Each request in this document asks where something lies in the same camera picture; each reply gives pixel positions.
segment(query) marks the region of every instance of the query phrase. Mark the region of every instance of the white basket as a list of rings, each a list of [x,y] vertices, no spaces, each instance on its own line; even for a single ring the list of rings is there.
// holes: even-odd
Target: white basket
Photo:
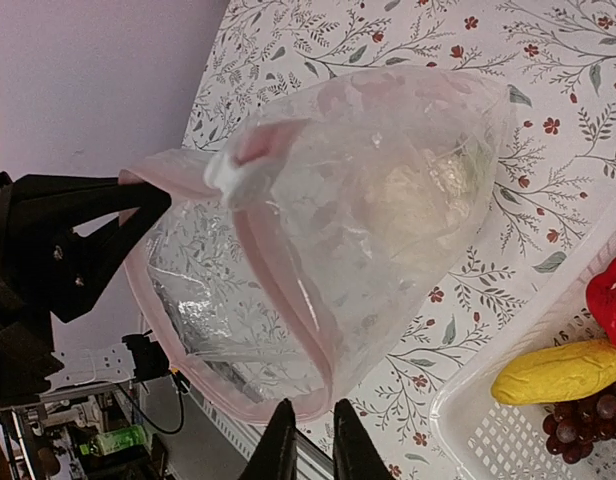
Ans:
[[[439,391],[430,411],[432,432],[464,478],[616,479],[616,440],[596,443],[586,460],[566,465],[546,451],[544,407],[508,407],[490,395],[513,358],[602,335],[585,310],[585,289],[615,257],[616,198],[548,283]]]

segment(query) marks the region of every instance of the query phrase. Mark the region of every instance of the plastic bag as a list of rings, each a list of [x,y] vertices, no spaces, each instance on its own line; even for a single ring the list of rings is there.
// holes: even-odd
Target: plastic bag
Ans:
[[[126,261],[173,366],[242,421],[328,411],[470,244],[509,116],[479,77],[366,70],[265,105],[212,159],[122,173],[174,198]]]

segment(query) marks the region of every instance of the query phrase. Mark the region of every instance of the floral tablecloth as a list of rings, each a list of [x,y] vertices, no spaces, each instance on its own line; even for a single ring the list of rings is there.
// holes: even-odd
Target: floral tablecloth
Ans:
[[[616,0],[233,0],[184,143],[216,151],[276,97],[398,63],[499,79],[517,104],[477,241],[350,395],[396,478],[453,479],[428,425],[435,392],[616,194]],[[330,453],[331,418],[302,429]]]

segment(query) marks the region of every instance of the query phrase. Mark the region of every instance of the red bell pepper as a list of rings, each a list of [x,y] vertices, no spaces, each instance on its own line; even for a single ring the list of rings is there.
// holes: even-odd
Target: red bell pepper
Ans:
[[[586,289],[588,310],[616,346],[616,258],[594,277]]]

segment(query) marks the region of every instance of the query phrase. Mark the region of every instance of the black cable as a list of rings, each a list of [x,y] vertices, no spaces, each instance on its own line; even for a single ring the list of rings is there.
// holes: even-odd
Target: black cable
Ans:
[[[132,399],[132,397],[130,395],[128,395],[128,392],[126,392],[121,385],[116,384],[117,388],[119,389],[119,391],[124,395],[124,397],[126,397],[126,400],[128,400],[130,402],[130,404],[133,406],[133,408],[135,410],[137,410],[137,412],[139,412],[139,415],[141,415],[143,417],[143,419],[148,422],[148,424],[150,426],[152,426],[152,428],[154,428],[155,430],[157,430],[159,433],[162,433],[164,435],[176,435],[177,433],[181,432],[181,430],[184,428],[184,423],[185,423],[185,415],[184,415],[184,397],[181,393],[181,389],[178,387],[177,388],[177,396],[179,397],[179,425],[177,426],[177,428],[175,428],[174,430],[166,430],[164,428],[159,427],[157,424],[155,424],[155,422],[153,422],[150,418],[148,418],[148,415],[146,415],[143,410],[139,407],[139,405],[137,405],[137,403]]]

